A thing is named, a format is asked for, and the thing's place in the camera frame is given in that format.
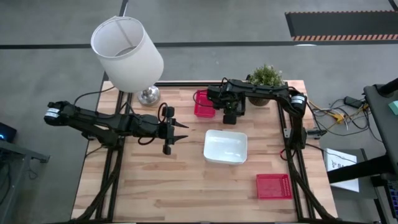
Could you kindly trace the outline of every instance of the wire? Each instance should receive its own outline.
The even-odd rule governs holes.
[[[283,159],[284,161],[287,161],[287,159],[285,159],[285,158],[282,156],[282,154],[284,153],[284,151],[286,151],[286,149],[283,149],[282,151],[279,152],[279,157],[280,157],[281,159]],[[296,150],[293,151],[292,158],[294,157],[294,155],[296,155]]]
[[[193,101],[194,101],[197,105],[199,105],[199,106],[205,106],[205,107],[211,107],[211,108],[212,108],[213,105],[203,105],[203,104],[198,103],[198,102],[196,101],[195,96],[196,96],[198,93],[203,92],[203,91],[207,91],[207,90],[198,90],[198,91],[196,91],[196,92],[192,95]]]
[[[344,100],[343,98],[341,98],[341,99],[337,99],[337,100],[335,100],[332,104],[330,104],[330,109],[341,109],[342,107],[344,107],[344,106],[349,106],[349,105],[340,105],[340,106],[337,106],[337,107],[333,107],[337,102],[339,102],[339,101],[341,101],[341,100]],[[354,101],[353,103],[355,103],[355,102],[358,102],[358,101],[363,101],[364,102],[364,98],[362,98],[362,99],[360,99],[360,100],[356,100],[356,101]],[[329,111],[320,111],[320,112],[324,112],[324,114],[322,114],[322,115],[317,115],[316,114],[316,116],[318,116],[318,117],[322,117],[322,116],[325,116],[325,115],[327,115],[328,113],[327,112],[329,112]]]
[[[365,110],[363,110],[363,114],[364,114],[364,116],[365,116],[365,118],[366,118],[366,124],[368,125],[368,128],[369,128],[369,130],[370,130],[372,136],[373,136],[377,141],[383,143],[382,140],[378,139],[378,138],[374,135],[374,133],[373,133],[373,131],[372,131],[372,129],[371,129],[371,125],[370,125],[370,122],[369,122],[369,112],[368,112],[368,110],[366,110],[366,112],[365,112]]]
[[[354,121],[354,120],[356,120],[356,118],[353,119],[353,118],[351,117],[351,115],[349,115],[349,114],[348,114],[345,110],[343,110],[342,108],[338,108],[338,110],[341,110],[345,115],[347,115],[347,118],[349,118],[349,119],[351,120],[351,122],[352,122],[358,129],[364,130],[364,129],[367,128],[367,124],[365,124],[365,127],[360,127],[359,125],[357,125],[357,124],[355,123],[355,121]]]
[[[238,84],[235,84],[235,83],[233,83],[233,82],[231,82],[231,81],[229,81],[227,78],[223,78],[222,80],[221,80],[221,84],[220,84],[220,86],[222,86],[223,84],[224,84],[224,80],[226,80],[229,84],[231,84],[232,86],[237,86],[237,87],[241,87],[241,88],[247,88],[247,86],[242,86],[242,85],[238,85]],[[294,90],[296,90],[294,87],[292,87],[292,86],[271,86],[271,88],[272,88],[272,90],[287,90],[287,89],[289,89],[289,88],[293,88]]]
[[[11,189],[11,165],[10,165],[10,163],[7,163],[7,168],[8,168],[8,171],[7,171],[7,180],[4,180],[4,182],[1,184],[0,189],[2,189],[2,188],[4,187],[4,184],[6,183],[6,181],[8,182],[8,187],[7,187],[6,193],[4,194],[4,196],[2,197],[2,199],[0,200],[0,205],[2,205],[2,203],[4,202],[4,200],[6,199],[6,197],[7,197],[7,195],[8,195],[8,192],[9,192],[10,189]]]
[[[321,122],[318,122],[318,124],[319,124],[320,126],[322,126],[323,128],[325,128],[325,130],[327,130],[330,134],[334,134],[334,135],[337,135],[337,136],[350,136],[350,135],[358,134],[358,133],[361,133],[361,132],[364,132],[364,131],[368,130],[368,128],[366,128],[366,129],[364,129],[364,130],[356,131],[356,132],[349,133],[349,134],[338,134],[338,133],[334,133],[333,131],[330,131],[330,130],[329,130],[328,128],[326,128],[325,125],[323,125]]]
[[[135,117],[136,119],[141,119],[140,117],[137,116],[137,114],[135,114],[134,110],[132,109],[131,104],[129,102],[126,102],[126,103],[127,103],[128,107],[130,108],[130,110],[132,112],[131,115],[133,117]],[[141,121],[144,122],[144,123],[147,123],[147,124],[151,124],[151,125],[160,125],[160,123],[155,124],[155,123],[152,123],[152,122],[149,122],[149,121],[145,121],[145,120],[141,120]]]
[[[330,110],[330,111],[334,111],[334,112],[336,112],[336,113],[338,113],[342,118],[343,118],[343,121],[344,121],[344,123],[346,124],[346,127],[347,127],[347,131],[348,131],[348,123],[347,123],[347,120],[345,119],[345,117],[344,117],[344,115],[342,114],[342,113],[340,113],[339,111],[337,111],[336,109],[331,109],[331,108],[321,108],[321,109],[319,109],[319,110]],[[336,121],[336,122],[334,122],[329,128],[331,128],[331,127],[333,127],[335,124],[338,124],[338,122],[339,121]]]
[[[85,156],[85,158],[87,158],[91,153],[93,153],[93,152],[96,152],[96,151],[98,151],[98,150],[100,150],[100,149],[102,149],[104,146],[103,145],[101,145],[100,147],[98,147],[98,148],[96,148],[96,149],[94,149],[94,150],[92,150],[91,152],[89,152],[89,153],[87,153],[86,154],[86,156]]]
[[[361,133],[361,132],[363,132],[363,131],[368,130],[368,128],[366,128],[366,129],[364,129],[364,130],[360,130],[360,131],[353,132],[353,133],[349,133],[349,134],[338,134],[338,133],[334,133],[333,131],[330,131],[327,127],[325,127],[325,125],[323,125],[321,122],[319,122],[319,121],[317,120],[317,117],[315,116],[315,113],[313,112],[313,110],[312,110],[311,106],[308,104],[308,102],[307,102],[307,105],[308,105],[308,107],[310,108],[310,111],[311,111],[311,113],[312,113],[312,115],[313,115],[313,118],[314,118],[315,123],[317,124],[319,130],[322,130],[322,128],[320,128],[320,126],[322,126],[322,127],[323,127],[326,131],[328,131],[330,134],[334,134],[334,135],[337,135],[337,136],[350,136],[350,135],[358,134],[358,133]]]
[[[164,107],[166,108],[166,113],[163,116],[163,120],[160,120],[160,109],[162,109],[162,106],[164,105]],[[157,119],[159,120],[160,123],[163,123],[166,120],[167,117],[167,109],[169,108],[169,106],[167,105],[167,103],[161,103],[159,106],[159,109],[157,110]]]
[[[354,162],[354,161],[352,161],[352,160],[349,160],[349,159],[346,159],[346,158],[344,158],[344,157],[342,157],[342,156],[339,156],[339,155],[330,153],[330,152],[328,152],[327,150],[324,150],[324,149],[322,149],[322,148],[320,148],[320,147],[318,147],[318,146],[314,146],[313,144],[309,144],[309,143],[305,143],[305,144],[308,145],[308,146],[314,147],[315,149],[319,149],[319,150],[321,150],[321,151],[323,151],[323,152],[325,152],[325,153],[327,153],[327,154],[329,154],[329,155],[337,156],[337,157],[339,157],[340,159],[344,159],[344,160],[346,160],[346,161],[350,161],[350,162],[353,162],[354,164],[356,164],[356,162]]]
[[[87,95],[91,95],[91,94],[97,94],[97,93],[104,93],[104,92],[106,92],[106,91],[112,90],[113,88],[114,88],[114,86],[112,86],[111,88],[107,88],[106,90],[89,92],[89,93],[85,93],[85,94],[82,94],[82,95],[78,96],[78,97],[75,99],[75,102],[73,103],[73,109],[75,109],[77,101],[78,101],[80,98],[82,98],[83,96],[87,96]]]
[[[138,139],[138,144],[140,144],[141,146],[146,146],[146,145],[148,145],[148,144],[150,144],[150,143],[152,143],[154,140],[155,140],[155,137],[153,137],[151,140],[149,140],[148,142],[141,142],[141,139],[142,139],[143,137],[140,137],[139,139]]]
[[[315,123],[317,124],[318,129],[321,131],[322,128],[319,126],[319,122],[318,122],[318,120],[317,120],[317,116],[316,116],[315,113],[313,112],[313,110],[312,110],[310,104],[308,103],[308,100],[307,100],[307,106],[308,106],[308,108],[310,108],[311,114],[313,115],[313,119],[315,120]]]

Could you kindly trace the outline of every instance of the red plastic basket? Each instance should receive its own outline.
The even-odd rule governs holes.
[[[292,199],[292,191],[287,174],[258,174],[256,181],[258,199]]]
[[[195,111],[193,112],[196,116],[202,118],[212,118],[216,114],[216,110],[213,109],[213,102],[207,100],[207,90],[198,90],[196,93]]]

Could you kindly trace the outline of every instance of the paper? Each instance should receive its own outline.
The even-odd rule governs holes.
[[[356,163],[356,156],[347,154],[347,153],[343,153],[343,152],[339,152],[336,150],[332,150],[332,149],[325,149],[326,152],[328,153],[324,153],[325,155],[325,163],[326,163],[326,169],[327,171],[331,171],[331,170],[335,170],[335,169],[339,169],[341,167],[344,166],[350,166]],[[339,187],[342,189],[346,189],[346,190],[352,190],[354,192],[359,192],[359,184],[358,184],[358,179],[353,179],[353,180],[347,180],[347,181],[342,181],[342,182],[338,182],[338,183],[333,183],[330,184],[333,187]]]

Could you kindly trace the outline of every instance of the lamp base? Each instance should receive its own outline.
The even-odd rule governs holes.
[[[152,106],[160,101],[160,91],[156,86],[151,86],[148,89],[137,94],[138,101],[143,106]]]

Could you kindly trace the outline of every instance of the white dish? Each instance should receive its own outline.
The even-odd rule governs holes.
[[[232,131],[208,130],[203,155],[209,162],[242,164],[248,158],[248,136]]]

